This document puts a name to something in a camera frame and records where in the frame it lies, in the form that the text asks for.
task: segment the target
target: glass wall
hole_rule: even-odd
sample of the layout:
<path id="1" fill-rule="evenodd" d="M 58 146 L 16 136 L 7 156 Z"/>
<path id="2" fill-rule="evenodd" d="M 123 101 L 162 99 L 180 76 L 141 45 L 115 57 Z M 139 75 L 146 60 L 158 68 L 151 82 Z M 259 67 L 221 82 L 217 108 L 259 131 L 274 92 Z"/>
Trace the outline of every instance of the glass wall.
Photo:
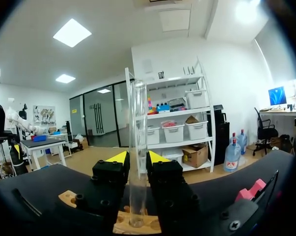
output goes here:
<path id="1" fill-rule="evenodd" d="M 114 85 L 116 118 L 120 137 L 120 146 L 129 145 L 129 105 L 126 83 Z"/>
<path id="2" fill-rule="evenodd" d="M 84 111 L 89 145 L 119 147 L 113 87 L 108 86 L 86 93 Z"/>
<path id="3" fill-rule="evenodd" d="M 70 107 L 70 122 L 71 122 L 71 132 L 73 137 L 76 137 L 78 134 L 83 136 L 85 133 L 85 126 L 83 120 L 83 97 L 75 97 L 69 100 Z"/>
<path id="4" fill-rule="evenodd" d="M 70 99 L 70 114 L 73 135 L 87 136 L 90 146 L 128 147 L 129 104 L 126 82 Z"/>

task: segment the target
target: wooden floor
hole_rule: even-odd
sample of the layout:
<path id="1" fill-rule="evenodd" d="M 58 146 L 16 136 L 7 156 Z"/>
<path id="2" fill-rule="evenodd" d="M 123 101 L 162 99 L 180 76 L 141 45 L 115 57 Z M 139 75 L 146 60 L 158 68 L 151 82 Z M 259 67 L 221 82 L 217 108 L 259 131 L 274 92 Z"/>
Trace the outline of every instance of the wooden floor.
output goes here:
<path id="1" fill-rule="evenodd" d="M 256 152 L 256 156 L 252 156 L 252 150 L 255 148 L 254 145 L 247 148 L 247 152 L 244 155 L 247 162 L 246 164 L 239 167 L 239 169 L 242 169 L 246 167 L 247 165 L 251 165 L 255 161 L 259 160 L 264 156 L 264 151 L 258 151 Z M 92 167 L 94 164 L 99 160 L 107 160 L 125 150 L 128 150 L 128 148 L 117 148 L 117 147 L 88 147 L 83 151 L 78 151 L 76 153 L 73 153 L 72 157 L 66 158 L 66 164 L 67 167 L 84 173 L 86 175 L 91 176 L 92 175 Z M 48 155 L 48 160 L 51 163 L 59 162 L 58 155 L 50 156 Z M 45 158 L 41 157 L 39 158 L 39 163 L 41 167 L 46 165 Z M 207 181 L 214 178 L 219 178 L 222 176 L 229 175 L 230 173 L 227 173 L 223 170 L 223 165 L 215 166 L 214 171 L 210 173 L 210 168 L 196 170 L 196 171 L 189 171 L 184 172 L 184 178 L 187 183 L 197 183 L 202 181 Z"/>

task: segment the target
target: office chair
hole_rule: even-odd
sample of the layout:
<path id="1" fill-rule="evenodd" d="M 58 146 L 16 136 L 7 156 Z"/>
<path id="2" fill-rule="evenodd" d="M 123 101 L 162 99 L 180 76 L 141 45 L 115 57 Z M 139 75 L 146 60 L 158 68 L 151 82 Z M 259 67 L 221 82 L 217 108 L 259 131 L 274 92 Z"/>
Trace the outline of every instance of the office chair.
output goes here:
<path id="1" fill-rule="evenodd" d="M 258 110 L 255 108 L 257 114 L 258 114 L 258 139 L 262 140 L 260 144 L 256 144 L 256 149 L 253 152 L 253 156 L 256 155 L 257 151 L 260 151 L 262 149 L 265 150 L 265 153 L 267 154 L 267 149 L 272 149 L 270 144 L 268 144 L 268 141 L 271 138 L 278 137 L 279 133 L 275 129 L 275 125 L 271 124 L 270 119 L 262 120 L 260 117 L 260 113 Z"/>

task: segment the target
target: glass tube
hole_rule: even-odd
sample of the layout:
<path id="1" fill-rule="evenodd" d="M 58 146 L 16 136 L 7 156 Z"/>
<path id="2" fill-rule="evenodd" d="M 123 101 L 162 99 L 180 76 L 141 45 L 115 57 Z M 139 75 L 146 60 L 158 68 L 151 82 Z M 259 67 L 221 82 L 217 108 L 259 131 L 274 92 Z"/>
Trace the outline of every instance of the glass tube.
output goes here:
<path id="1" fill-rule="evenodd" d="M 130 96 L 130 225 L 143 226 L 146 203 L 147 86 L 136 80 Z"/>

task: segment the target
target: ceiling vent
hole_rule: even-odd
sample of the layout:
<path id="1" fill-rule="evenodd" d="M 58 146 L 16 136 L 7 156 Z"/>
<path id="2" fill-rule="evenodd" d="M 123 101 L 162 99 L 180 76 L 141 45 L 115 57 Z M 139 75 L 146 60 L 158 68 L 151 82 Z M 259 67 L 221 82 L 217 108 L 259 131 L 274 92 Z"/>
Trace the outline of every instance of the ceiling vent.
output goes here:
<path id="1" fill-rule="evenodd" d="M 145 11 L 191 9 L 191 4 L 201 0 L 133 0 L 134 7 Z"/>
<path id="2" fill-rule="evenodd" d="M 189 29 L 189 9 L 159 11 L 159 15 L 163 32 Z"/>
<path id="3" fill-rule="evenodd" d="M 157 2 L 157 1 L 175 1 L 175 0 L 150 0 L 150 2 Z"/>

